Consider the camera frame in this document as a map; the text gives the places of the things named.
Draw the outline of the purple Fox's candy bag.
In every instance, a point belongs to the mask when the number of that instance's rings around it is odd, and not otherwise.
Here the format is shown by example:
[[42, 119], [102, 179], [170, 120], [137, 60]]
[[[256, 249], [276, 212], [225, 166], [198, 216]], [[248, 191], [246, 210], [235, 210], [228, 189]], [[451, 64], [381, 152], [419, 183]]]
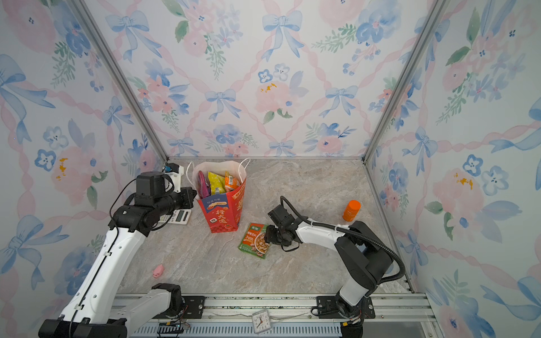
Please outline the purple Fox's candy bag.
[[198, 194], [200, 199], [205, 199], [211, 196], [211, 187], [207, 180], [207, 176], [200, 170], [197, 173], [197, 181], [199, 183]]

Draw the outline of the green orange noodle packet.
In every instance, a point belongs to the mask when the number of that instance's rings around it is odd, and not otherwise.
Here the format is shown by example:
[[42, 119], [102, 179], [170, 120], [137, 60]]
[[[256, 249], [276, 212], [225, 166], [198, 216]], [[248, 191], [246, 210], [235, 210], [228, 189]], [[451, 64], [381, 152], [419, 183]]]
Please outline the green orange noodle packet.
[[238, 249], [241, 252], [265, 259], [270, 244], [266, 242], [267, 225], [251, 223]]

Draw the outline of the yellow snack packet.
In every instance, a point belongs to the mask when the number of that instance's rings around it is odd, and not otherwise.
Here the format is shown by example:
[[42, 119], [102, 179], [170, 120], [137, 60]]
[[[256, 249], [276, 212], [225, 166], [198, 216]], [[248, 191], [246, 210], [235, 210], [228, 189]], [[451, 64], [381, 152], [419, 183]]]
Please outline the yellow snack packet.
[[225, 178], [222, 175], [208, 172], [208, 180], [212, 195], [226, 193]]

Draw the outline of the red paper gift bag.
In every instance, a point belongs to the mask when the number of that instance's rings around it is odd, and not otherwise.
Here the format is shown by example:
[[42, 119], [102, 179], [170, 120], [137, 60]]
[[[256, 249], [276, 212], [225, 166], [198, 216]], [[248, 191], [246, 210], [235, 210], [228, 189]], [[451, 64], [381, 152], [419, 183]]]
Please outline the red paper gift bag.
[[[199, 203], [211, 233], [235, 232], [238, 230], [247, 185], [247, 166], [250, 161], [251, 159], [247, 158], [241, 162], [203, 162], [197, 166], [190, 162], [187, 165], [185, 176], [188, 183], [197, 190], [196, 201]], [[239, 186], [231, 192], [214, 194], [203, 198], [200, 194], [199, 172], [205, 174], [205, 176], [208, 176], [208, 173], [214, 173], [222, 177], [225, 177], [225, 174], [228, 173], [238, 181]]]

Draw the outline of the orange Fox's candy bag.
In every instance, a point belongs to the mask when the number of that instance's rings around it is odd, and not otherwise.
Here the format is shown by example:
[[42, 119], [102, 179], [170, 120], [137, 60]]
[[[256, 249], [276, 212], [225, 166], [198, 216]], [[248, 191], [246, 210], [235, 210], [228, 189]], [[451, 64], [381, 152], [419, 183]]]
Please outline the orange Fox's candy bag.
[[241, 186], [241, 183], [235, 176], [231, 175], [228, 171], [226, 171], [224, 175], [223, 185], [226, 192], [232, 192], [236, 190], [239, 186]]

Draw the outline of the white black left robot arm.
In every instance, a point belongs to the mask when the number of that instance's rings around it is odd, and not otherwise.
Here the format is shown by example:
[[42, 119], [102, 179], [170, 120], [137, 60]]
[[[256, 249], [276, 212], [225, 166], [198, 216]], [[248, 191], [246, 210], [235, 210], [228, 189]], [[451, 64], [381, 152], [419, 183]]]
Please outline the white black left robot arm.
[[162, 197], [138, 194], [114, 214], [98, 257], [57, 319], [41, 325], [39, 337], [129, 337], [157, 315], [177, 318], [185, 303], [177, 284], [159, 283], [116, 313], [112, 305], [124, 275], [160, 217], [194, 206], [196, 191], [183, 187]]

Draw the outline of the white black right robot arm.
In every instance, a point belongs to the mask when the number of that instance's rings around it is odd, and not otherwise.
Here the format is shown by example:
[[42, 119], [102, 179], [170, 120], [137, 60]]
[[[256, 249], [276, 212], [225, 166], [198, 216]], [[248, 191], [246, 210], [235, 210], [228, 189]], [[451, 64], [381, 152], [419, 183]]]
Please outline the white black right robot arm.
[[295, 220], [291, 225], [270, 225], [265, 242], [282, 247], [294, 242], [315, 244], [337, 252], [349, 277], [335, 297], [343, 318], [362, 314], [365, 298], [373, 293], [394, 263], [393, 251], [386, 247], [366, 224], [325, 225]]

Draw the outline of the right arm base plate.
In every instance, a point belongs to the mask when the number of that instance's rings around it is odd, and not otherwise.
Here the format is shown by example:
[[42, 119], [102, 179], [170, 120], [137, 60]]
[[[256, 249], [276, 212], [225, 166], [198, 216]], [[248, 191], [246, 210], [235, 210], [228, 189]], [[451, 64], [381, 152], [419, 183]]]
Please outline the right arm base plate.
[[356, 310], [352, 311], [352, 315], [344, 315], [338, 305], [337, 297], [335, 296], [317, 296], [316, 306], [312, 309], [312, 314], [320, 319], [341, 319], [353, 321], [359, 315], [364, 314], [366, 319], [374, 319], [376, 317], [372, 299], [364, 297]]

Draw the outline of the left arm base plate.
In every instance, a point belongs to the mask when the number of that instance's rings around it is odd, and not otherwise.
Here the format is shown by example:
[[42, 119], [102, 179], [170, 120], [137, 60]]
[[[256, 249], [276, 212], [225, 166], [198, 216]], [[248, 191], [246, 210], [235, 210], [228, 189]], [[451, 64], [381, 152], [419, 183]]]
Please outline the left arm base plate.
[[202, 319], [205, 300], [204, 296], [172, 297], [169, 307], [153, 319]]

